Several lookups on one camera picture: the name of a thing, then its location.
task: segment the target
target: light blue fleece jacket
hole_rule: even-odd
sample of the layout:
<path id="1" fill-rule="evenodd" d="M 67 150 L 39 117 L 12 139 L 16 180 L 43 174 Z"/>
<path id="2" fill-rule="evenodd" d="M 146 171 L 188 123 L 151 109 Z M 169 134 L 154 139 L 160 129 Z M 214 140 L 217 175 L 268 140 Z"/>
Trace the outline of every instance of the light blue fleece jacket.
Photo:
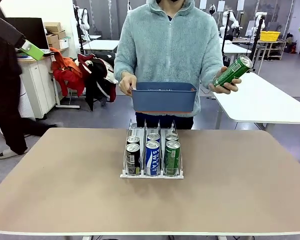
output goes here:
<path id="1" fill-rule="evenodd" d="M 192 117 L 201 110 L 200 81 L 207 88 L 223 66 L 216 21 L 185 0 L 169 21 L 156 0 L 131 11 L 123 24 L 114 61 L 114 77 L 123 71 L 138 82 L 185 82 L 197 88 Z"/>

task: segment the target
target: person's left hand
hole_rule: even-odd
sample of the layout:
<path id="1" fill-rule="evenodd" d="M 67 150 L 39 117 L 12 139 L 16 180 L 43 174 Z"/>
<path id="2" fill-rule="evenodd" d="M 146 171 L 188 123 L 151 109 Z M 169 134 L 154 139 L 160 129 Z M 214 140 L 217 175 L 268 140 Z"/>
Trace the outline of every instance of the person's left hand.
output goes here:
<path id="1" fill-rule="evenodd" d="M 223 72 L 225 72 L 228 68 L 226 66 L 223 66 L 220 71 L 218 71 L 218 73 L 216 74 L 216 78 L 220 77 L 222 75 Z M 217 94 L 230 94 L 231 91 L 233 92 L 237 92 L 238 91 L 238 87 L 237 84 L 241 83 L 241 79 L 240 78 L 235 78 L 232 79 L 232 84 L 226 82 L 223 86 L 226 87 L 222 87 L 220 85 L 218 86 L 214 86 L 212 83 L 209 84 L 209 89 L 212 92 L 215 92 Z"/>

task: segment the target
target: red jacket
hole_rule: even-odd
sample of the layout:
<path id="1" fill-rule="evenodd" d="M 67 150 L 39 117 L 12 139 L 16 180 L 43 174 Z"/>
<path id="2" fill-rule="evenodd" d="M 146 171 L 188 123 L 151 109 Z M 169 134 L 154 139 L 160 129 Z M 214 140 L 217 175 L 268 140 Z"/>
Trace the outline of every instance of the red jacket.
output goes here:
<path id="1" fill-rule="evenodd" d="M 50 47 L 50 50 L 54 52 L 55 58 L 55 61 L 52 62 L 51 68 L 55 80 L 60 84 L 62 95 L 67 96 L 68 88 L 70 88 L 77 90 L 78 96 L 81 96 L 85 89 L 85 83 L 79 67 L 71 58 L 62 57 L 61 53 L 57 49 Z"/>

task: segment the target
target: yellow basket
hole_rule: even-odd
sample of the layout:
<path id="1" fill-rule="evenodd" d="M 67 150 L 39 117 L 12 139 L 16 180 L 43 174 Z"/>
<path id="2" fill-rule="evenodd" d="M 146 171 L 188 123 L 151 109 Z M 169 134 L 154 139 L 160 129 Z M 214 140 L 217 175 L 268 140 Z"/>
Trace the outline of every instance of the yellow basket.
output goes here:
<path id="1" fill-rule="evenodd" d="M 264 42 L 276 42 L 280 35 L 279 31 L 262 31 L 260 40 Z"/>

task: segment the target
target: black monitor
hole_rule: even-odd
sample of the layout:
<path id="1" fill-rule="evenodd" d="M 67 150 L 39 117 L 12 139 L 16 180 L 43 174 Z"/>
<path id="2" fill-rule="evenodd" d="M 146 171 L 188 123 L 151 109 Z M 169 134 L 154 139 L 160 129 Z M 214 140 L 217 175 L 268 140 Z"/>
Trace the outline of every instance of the black monitor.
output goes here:
<path id="1" fill-rule="evenodd" d="M 42 18 L 7 17 L 6 21 L 14 26 L 25 38 L 40 49 L 49 49 Z"/>

